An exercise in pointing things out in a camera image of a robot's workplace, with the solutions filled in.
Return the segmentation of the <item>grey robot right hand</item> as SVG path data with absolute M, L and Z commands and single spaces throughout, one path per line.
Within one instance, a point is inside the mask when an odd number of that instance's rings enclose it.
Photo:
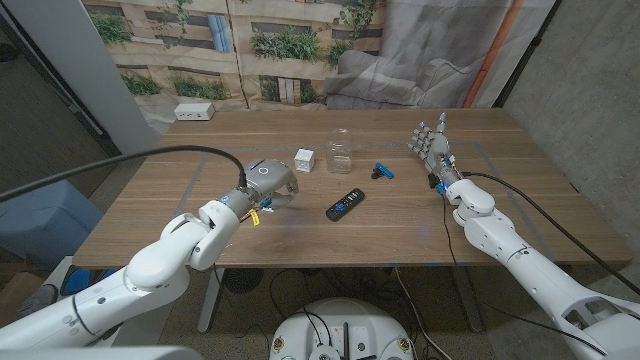
M 435 130 L 424 122 L 413 130 L 411 142 L 408 144 L 423 162 L 428 172 L 428 183 L 431 189 L 440 188 L 445 191 L 450 185 L 461 180 L 463 176 L 455 167 L 455 158 L 450 152 L 446 130 L 447 114 L 442 112 Z

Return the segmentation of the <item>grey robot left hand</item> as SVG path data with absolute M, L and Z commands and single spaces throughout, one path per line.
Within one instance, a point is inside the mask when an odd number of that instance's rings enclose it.
M 256 159 L 245 168 L 247 186 L 254 204 L 270 199 L 269 207 L 276 210 L 288 205 L 299 193 L 294 172 L 276 159 Z

